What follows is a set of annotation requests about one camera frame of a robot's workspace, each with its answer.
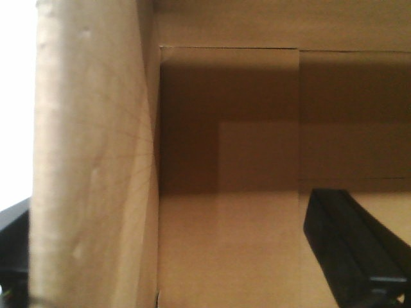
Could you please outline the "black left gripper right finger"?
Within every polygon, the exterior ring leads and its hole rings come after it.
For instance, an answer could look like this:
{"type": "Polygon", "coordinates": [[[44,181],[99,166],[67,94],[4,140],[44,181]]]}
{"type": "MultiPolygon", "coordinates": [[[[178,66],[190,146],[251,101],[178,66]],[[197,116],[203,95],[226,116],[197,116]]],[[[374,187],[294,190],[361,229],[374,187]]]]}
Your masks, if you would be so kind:
{"type": "Polygon", "coordinates": [[[313,189],[303,230],[339,307],[410,307],[410,245],[346,190],[313,189]]]}

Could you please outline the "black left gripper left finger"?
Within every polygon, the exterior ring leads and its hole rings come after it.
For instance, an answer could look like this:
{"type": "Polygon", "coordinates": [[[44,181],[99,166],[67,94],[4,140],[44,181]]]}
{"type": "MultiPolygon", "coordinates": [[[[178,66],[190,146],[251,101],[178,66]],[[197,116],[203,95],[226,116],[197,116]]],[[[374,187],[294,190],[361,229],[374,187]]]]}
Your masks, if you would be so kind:
{"type": "Polygon", "coordinates": [[[1,307],[28,306],[30,199],[1,211],[1,307]]]}

